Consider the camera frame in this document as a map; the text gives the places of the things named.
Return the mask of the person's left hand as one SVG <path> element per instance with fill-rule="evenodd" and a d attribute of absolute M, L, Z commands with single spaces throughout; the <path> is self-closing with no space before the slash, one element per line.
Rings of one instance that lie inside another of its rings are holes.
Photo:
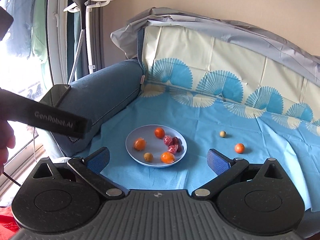
<path fill-rule="evenodd" d="M 4 164 L 8 161 L 9 151 L 16 145 L 14 130 L 7 121 L 1 120 L 1 174 L 4 171 Z"/>

